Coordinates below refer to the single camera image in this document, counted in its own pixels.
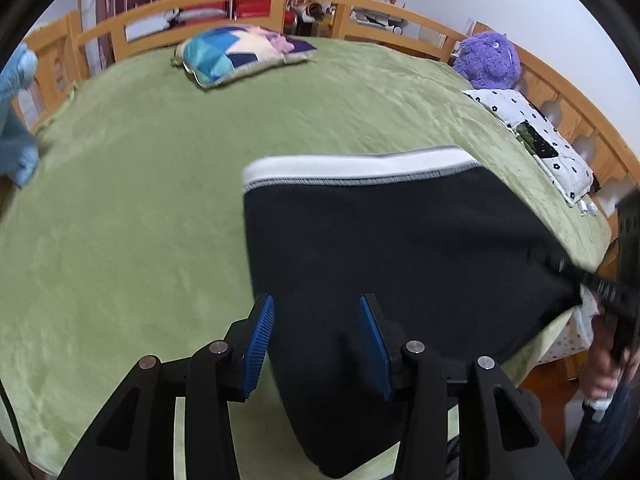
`black cable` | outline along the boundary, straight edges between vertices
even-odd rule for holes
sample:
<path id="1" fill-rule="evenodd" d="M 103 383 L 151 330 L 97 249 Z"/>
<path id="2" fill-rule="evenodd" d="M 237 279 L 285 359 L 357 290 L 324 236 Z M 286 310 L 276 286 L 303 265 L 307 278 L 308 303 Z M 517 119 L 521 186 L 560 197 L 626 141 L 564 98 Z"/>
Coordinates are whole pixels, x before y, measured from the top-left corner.
<path id="1" fill-rule="evenodd" d="M 11 422 L 11 428 L 14 430 L 15 439 L 18 442 L 18 450 L 20 451 L 20 458 L 22 459 L 22 465 L 25 467 L 31 478 L 35 478 L 33 475 L 33 470 L 31 469 L 31 463 L 29 462 L 29 458 L 27 457 L 27 450 L 24 447 L 24 442 L 22 441 L 22 434 L 20 433 L 20 427 L 18 426 L 18 419 L 15 418 L 14 407 L 11 405 L 9 401 L 9 396 L 6 394 L 6 390 L 4 389 L 4 384 L 2 384 L 2 379 L 0 379 L 0 398 L 2 399 L 2 403 L 4 404 L 4 408 L 6 409 L 7 415 L 9 415 L 9 421 Z"/>

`purple stuffed animal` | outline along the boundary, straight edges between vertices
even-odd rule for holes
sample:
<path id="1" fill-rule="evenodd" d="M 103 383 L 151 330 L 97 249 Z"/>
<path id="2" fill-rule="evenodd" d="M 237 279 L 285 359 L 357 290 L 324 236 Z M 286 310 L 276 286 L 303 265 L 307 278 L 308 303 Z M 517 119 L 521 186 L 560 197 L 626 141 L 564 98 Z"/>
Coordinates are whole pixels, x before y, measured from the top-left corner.
<path id="1" fill-rule="evenodd" d="M 477 90 L 507 90 L 520 77 L 520 60 L 505 36 L 482 32 L 460 42 L 460 55 L 453 70 Z"/>

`metal screw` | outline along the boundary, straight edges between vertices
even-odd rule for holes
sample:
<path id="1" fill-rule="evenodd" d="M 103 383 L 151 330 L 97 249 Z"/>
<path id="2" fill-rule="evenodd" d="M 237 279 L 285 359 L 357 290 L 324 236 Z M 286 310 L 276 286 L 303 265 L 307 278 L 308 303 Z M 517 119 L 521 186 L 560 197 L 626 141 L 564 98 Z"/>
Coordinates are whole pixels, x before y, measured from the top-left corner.
<path id="1" fill-rule="evenodd" d="M 223 354 L 229 350 L 229 345 L 222 340 L 214 341 L 209 345 L 209 351 L 212 354 Z"/>
<path id="2" fill-rule="evenodd" d="M 406 344 L 406 349 L 412 354 L 421 354 L 424 352 L 424 344 L 413 339 Z"/>
<path id="3" fill-rule="evenodd" d="M 152 355 L 145 355 L 143 358 L 140 358 L 138 361 L 138 366 L 143 370 L 149 370 L 149 368 L 153 368 L 156 366 L 157 359 Z"/>
<path id="4" fill-rule="evenodd" d="M 478 366 L 485 370 L 491 370 L 495 366 L 495 361 L 489 356 L 483 355 L 478 358 Z"/>

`human hand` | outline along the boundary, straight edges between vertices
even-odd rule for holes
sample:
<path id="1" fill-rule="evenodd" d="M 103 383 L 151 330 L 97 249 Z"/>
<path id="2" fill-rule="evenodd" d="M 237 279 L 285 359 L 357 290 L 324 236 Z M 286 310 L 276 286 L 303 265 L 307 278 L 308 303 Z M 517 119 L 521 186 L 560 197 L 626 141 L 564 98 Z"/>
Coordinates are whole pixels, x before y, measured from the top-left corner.
<path id="1" fill-rule="evenodd" d="M 591 320 L 593 326 L 593 343 L 589 348 L 587 361 L 580 374 L 580 389 L 588 399 L 603 399 L 607 392 L 618 386 L 620 365 L 611 357 L 613 334 L 604 324 L 604 316 L 595 316 Z M 628 383 L 635 376 L 640 365 L 640 350 L 631 356 L 625 350 L 622 364 L 626 364 L 623 383 Z"/>

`green blanket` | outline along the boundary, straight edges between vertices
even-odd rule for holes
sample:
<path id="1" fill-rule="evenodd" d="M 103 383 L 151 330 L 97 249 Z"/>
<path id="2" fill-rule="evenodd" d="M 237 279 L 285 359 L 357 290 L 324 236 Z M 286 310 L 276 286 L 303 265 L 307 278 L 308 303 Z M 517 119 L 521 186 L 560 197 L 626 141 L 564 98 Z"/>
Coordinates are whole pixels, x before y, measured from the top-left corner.
<path id="1" fill-rule="evenodd" d="M 189 356 L 248 313 L 241 170 L 260 156 L 456 144 L 577 262 L 600 262 L 602 216 L 569 208 L 448 66 L 373 44 L 313 43 L 311 62 L 207 92 L 171 66 L 172 49 L 133 57 L 82 84 L 40 132 L 49 151 L 0 224 L 0 376 L 37 465 L 60 471 L 140 356 Z M 567 318 L 506 364 L 515 381 Z M 230 417 L 243 480 L 324 478 L 291 431 L 268 362 Z M 13 439 L 1 410 L 0 428 Z M 382 478 L 394 453 L 348 478 Z M 181 452 L 176 460 L 180 471 Z"/>

